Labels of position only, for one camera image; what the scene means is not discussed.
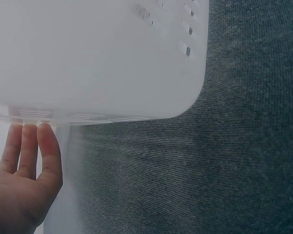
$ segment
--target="gray fabric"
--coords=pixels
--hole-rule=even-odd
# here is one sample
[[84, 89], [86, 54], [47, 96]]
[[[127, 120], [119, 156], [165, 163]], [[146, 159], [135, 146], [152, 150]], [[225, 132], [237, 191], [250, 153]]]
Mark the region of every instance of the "gray fabric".
[[293, 234], [293, 0], [210, 1], [182, 116], [70, 131], [46, 234]]

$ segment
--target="dark gray carpet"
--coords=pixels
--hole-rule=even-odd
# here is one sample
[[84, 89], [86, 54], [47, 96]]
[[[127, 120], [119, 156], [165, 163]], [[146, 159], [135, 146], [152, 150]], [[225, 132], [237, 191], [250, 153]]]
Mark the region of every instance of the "dark gray carpet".
[[293, 0], [210, 1], [182, 116], [70, 131], [46, 234], [293, 234]]

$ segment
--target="hand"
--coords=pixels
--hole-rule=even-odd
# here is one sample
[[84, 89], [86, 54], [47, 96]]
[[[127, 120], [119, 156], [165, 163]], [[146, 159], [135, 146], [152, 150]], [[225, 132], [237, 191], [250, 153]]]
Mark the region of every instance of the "hand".
[[[42, 173], [36, 179], [38, 145]], [[0, 162], [0, 234], [33, 233], [62, 184], [61, 153], [51, 127], [12, 125]]]

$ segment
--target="white plastic device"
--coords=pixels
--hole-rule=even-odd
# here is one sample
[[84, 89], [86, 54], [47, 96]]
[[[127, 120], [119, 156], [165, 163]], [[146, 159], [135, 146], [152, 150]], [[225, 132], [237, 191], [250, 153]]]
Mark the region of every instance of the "white plastic device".
[[208, 0], [0, 0], [0, 120], [170, 118], [204, 81]]

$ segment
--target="finger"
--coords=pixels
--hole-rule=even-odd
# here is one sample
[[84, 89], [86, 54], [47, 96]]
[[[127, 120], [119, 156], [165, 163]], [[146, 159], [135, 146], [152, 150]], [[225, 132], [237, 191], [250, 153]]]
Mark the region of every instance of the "finger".
[[49, 198], [54, 199], [63, 184], [60, 147], [48, 124], [39, 126], [37, 138], [42, 155], [42, 173], [37, 182], [43, 184], [50, 192]]
[[12, 124], [10, 126], [0, 162], [0, 168], [3, 171], [14, 173], [17, 170], [21, 151], [22, 129], [23, 126], [19, 124]]
[[15, 174], [29, 179], [36, 179], [37, 154], [37, 126], [26, 124], [22, 131], [19, 169]]

